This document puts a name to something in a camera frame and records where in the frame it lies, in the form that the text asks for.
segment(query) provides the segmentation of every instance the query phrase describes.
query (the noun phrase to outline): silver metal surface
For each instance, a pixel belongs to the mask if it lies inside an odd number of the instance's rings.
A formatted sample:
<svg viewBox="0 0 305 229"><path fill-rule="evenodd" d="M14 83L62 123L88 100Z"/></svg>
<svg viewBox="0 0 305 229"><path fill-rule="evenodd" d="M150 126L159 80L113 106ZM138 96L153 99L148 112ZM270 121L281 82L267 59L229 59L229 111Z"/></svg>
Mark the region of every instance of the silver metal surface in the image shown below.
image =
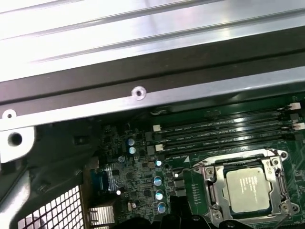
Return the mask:
<svg viewBox="0 0 305 229"><path fill-rule="evenodd" d="M302 0L13 2L0 3L0 81L305 25Z"/></svg>
<svg viewBox="0 0 305 229"><path fill-rule="evenodd" d="M305 67L281 70L271 73L250 75L245 77L222 80L211 83L203 83L192 86L174 88L146 94L143 100L135 100L132 96L107 100L92 104L67 107L58 110L20 115L14 119L0 119L0 131L36 126L47 123L55 123L119 111L127 111L144 107L159 106L175 102L188 101L199 98L209 98L216 95L235 93L231 103L238 102L239 96L245 91L262 90L288 84L297 85L305 83ZM286 93L291 92L292 87L286 87Z"/></svg>
<svg viewBox="0 0 305 229"><path fill-rule="evenodd" d="M210 157L207 157L206 159L194 164L193 168L204 166L205 173L207 175L213 175L214 174L213 167L208 167L208 166L214 165L218 161L223 161L223 160L228 160L228 159L246 160L248 158L270 157L270 156L276 156L276 155L282 155L282 154L285 155L285 157L279 157L279 158L282 161L285 161L288 158L288 153L284 150L275 150L275 149L257 149L257 150L243 151L243 152L238 152L238 153L233 153L233 154L210 156ZM201 170L195 170L195 172L201 174Z"/></svg>
<svg viewBox="0 0 305 229"><path fill-rule="evenodd" d="M104 225L115 223L113 206L90 208L89 218L91 225Z"/></svg>
<svg viewBox="0 0 305 229"><path fill-rule="evenodd" d="M35 142L35 128L0 131L0 161L6 163L25 156Z"/></svg>
<svg viewBox="0 0 305 229"><path fill-rule="evenodd" d="M253 162L261 164L264 169L261 167L243 168L241 164L246 164L247 161L249 160L236 158L234 162L224 164L219 162L201 169L205 189L209 193L206 196L209 206L206 216L217 227L223 220L233 219L230 209L233 211L235 209L237 213L254 212L268 209L270 202L270 213L259 217L238 219L246 225L281 221L287 215L291 216L299 211L299 206L290 202L286 188L283 188L285 181L281 156L252 159ZM235 165L236 170L232 170L231 167L231 171L227 172L225 176L225 167L229 164Z"/></svg>
<svg viewBox="0 0 305 229"><path fill-rule="evenodd" d="M137 86L132 90L132 96L136 100L142 100L146 96L146 89L142 86Z"/></svg>
<svg viewBox="0 0 305 229"><path fill-rule="evenodd" d="M30 187L30 175L29 172L26 171L0 205L0 222L2 229L10 229L10 223L13 218L30 196Z"/></svg>

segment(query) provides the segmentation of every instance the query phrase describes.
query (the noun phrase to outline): metal bracket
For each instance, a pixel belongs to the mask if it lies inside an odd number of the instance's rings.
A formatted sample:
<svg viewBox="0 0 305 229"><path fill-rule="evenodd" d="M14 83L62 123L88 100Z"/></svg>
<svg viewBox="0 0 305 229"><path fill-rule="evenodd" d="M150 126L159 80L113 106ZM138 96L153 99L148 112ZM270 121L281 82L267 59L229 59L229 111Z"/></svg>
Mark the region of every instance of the metal bracket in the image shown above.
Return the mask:
<svg viewBox="0 0 305 229"><path fill-rule="evenodd" d="M6 163L25 156L35 142L33 126L0 132L0 162Z"/></svg>
<svg viewBox="0 0 305 229"><path fill-rule="evenodd" d="M0 205L1 228L10 228L14 217L30 197L30 187L30 174L26 171Z"/></svg>

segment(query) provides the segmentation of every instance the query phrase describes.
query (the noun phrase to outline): screw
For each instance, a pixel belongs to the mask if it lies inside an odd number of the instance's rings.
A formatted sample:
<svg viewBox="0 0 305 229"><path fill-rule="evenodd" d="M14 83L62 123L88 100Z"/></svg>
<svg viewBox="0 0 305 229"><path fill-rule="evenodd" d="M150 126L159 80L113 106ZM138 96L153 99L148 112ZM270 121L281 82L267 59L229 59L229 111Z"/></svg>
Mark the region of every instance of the screw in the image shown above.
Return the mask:
<svg viewBox="0 0 305 229"><path fill-rule="evenodd" d="M208 174L208 175L212 175L212 174L214 173L214 171L213 171L212 168L207 168L207 169L205 170L205 172L206 172L206 174Z"/></svg>
<svg viewBox="0 0 305 229"><path fill-rule="evenodd" d="M281 153L281 157L282 158L286 158L287 157L287 153Z"/></svg>
<svg viewBox="0 0 305 229"><path fill-rule="evenodd" d="M227 228L234 228L235 225L232 222L226 222L225 225L227 226Z"/></svg>
<svg viewBox="0 0 305 229"><path fill-rule="evenodd" d="M274 159L274 160L272 161L272 164L278 165L278 160Z"/></svg>
<svg viewBox="0 0 305 229"><path fill-rule="evenodd" d="M288 212L288 211L289 211L287 204L282 204L281 207L282 207L282 210L283 210L283 211L285 211L285 212Z"/></svg>

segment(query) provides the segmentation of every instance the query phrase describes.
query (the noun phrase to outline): capacitor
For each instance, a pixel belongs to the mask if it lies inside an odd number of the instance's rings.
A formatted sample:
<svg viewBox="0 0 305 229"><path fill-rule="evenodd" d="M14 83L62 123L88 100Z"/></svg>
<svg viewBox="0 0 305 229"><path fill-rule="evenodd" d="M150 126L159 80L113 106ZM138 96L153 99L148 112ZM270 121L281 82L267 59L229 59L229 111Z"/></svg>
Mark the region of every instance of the capacitor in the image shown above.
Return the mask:
<svg viewBox="0 0 305 229"><path fill-rule="evenodd" d="M137 208L137 204L136 203L132 203L132 208Z"/></svg>
<svg viewBox="0 0 305 229"><path fill-rule="evenodd" d="M137 151L137 150L136 150L136 148L134 148L134 147L130 147L130 148L129 148L129 153L130 153L130 154L135 154L136 151Z"/></svg>
<svg viewBox="0 0 305 229"><path fill-rule="evenodd" d="M158 212L159 213L165 213L166 211L166 205L164 203L159 203L158 204Z"/></svg>
<svg viewBox="0 0 305 229"><path fill-rule="evenodd" d="M156 160L155 164L156 164L156 166L161 166L162 165L162 161Z"/></svg>
<svg viewBox="0 0 305 229"><path fill-rule="evenodd" d="M161 177L155 177L153 179L153 184L156 185L156 186L160 186L162 184L162 179Z"/></svg>
<svg viewBox="0 0 305 229"><path fill-rule="evenodd" d="M164 194L164 192L162 190L157 190L156 195L155 195L156 200L162 200L163 199L163 194Z"/></svg>
<svg viewBox="0 0 305 229"><path fill-rule="evenodd" d="M124 162L125 162L125 157L119 156L118 161L119 161L120 163L124 163Z"/></svg>
<svg viewBox="0 0 305 229"><path fill-rule="evenodd" d="M129 138L129 139L127 140L127 144L128 144L129 146L133 146L134 143L135 143L135 141L134 141L133 138Z"/></svg>

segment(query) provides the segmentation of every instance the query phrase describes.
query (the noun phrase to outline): aluminum panel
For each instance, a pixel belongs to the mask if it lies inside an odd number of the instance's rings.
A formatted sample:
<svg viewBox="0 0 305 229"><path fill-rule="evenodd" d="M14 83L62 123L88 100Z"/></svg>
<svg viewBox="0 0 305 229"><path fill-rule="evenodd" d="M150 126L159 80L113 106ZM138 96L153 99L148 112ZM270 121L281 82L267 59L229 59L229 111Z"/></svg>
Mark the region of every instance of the aluminum panel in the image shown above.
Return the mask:
<svg viewBox="0 0 305 229"><path fill-rule="evenodd" d="M299 0L33 0L22 7L0 13L0 81L305 25Z"/></svg>

